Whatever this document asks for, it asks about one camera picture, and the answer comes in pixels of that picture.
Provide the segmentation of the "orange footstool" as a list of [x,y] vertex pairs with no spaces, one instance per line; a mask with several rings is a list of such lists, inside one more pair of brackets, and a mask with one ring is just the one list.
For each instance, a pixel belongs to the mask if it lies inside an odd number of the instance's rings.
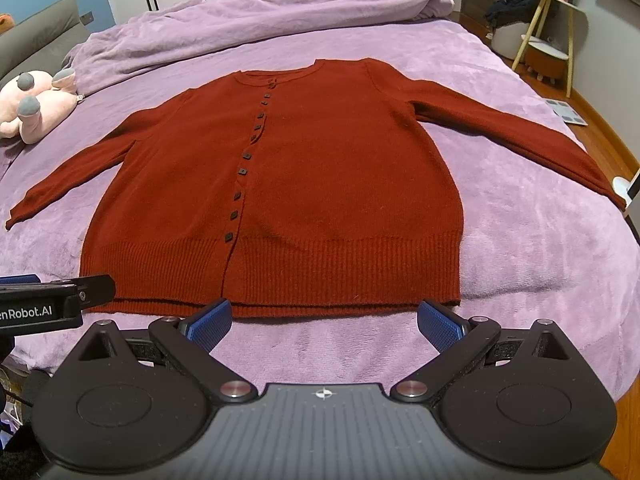
[[524,64],[526,70],[535,73],[539,81],[547,78],[552,84],[556,84],[565,75],[568,55],[548,42],[532,38],[524,54]]

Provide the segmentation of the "pink plush toy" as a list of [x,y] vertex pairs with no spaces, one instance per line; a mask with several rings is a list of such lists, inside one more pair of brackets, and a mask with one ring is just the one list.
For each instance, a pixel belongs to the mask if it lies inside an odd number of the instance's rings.
[[70,116],[81,100],[72,68],[54,76],[43,70],[21,73],[1,89],[1,137],[36,144]]

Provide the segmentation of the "bathroom scale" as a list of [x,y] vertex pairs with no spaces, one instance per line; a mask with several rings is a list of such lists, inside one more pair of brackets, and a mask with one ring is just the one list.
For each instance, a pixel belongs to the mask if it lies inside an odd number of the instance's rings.
[[588,122],[580,116],[569,102],[559,101],[555,99],[545,99],[548,107],[553,110],[553,113],[562,119],[567,125],[587,127]]

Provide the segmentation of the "dark red knit cardigan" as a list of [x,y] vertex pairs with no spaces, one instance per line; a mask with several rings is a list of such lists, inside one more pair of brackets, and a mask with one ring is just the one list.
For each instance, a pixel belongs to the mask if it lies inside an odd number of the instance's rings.
[[237,72],[126,118],[33,186],[9,224],[107,169],[81,275],[113,307],[311,318],[457,304],[463,207],[426,124],[484,136],[592,192],[612,186],[568,136],[373,58]]

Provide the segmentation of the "orange plush toy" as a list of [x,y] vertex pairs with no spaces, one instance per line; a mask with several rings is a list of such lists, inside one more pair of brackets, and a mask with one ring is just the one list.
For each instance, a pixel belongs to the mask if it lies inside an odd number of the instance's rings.
[[5,34],[15,26],[14,19],[10,14],[0,15],[0,35]]

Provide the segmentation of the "grey padded headboard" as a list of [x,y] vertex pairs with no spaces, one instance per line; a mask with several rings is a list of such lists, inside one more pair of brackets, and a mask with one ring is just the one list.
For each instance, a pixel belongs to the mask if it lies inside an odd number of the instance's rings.
[[68,65],[66,56],[90,36],[76,0],[58,0],[1,35],[1,85],[21,73],[51,75]]

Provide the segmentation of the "rolled purple duvet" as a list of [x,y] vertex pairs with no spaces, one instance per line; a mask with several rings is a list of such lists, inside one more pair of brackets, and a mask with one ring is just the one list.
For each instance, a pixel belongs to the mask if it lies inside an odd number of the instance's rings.
[[84,96],[157,67],[266,39],[446,18],[454,0],[188,0],[94,32],[66,54]]

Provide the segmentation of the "black clothes pile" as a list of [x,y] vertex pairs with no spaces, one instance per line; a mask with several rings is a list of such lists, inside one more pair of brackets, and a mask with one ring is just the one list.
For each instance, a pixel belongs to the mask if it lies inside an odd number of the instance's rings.
[[540,0],[496,0],[491,3],[484,19],[491,29],[514,23],[529,23]]

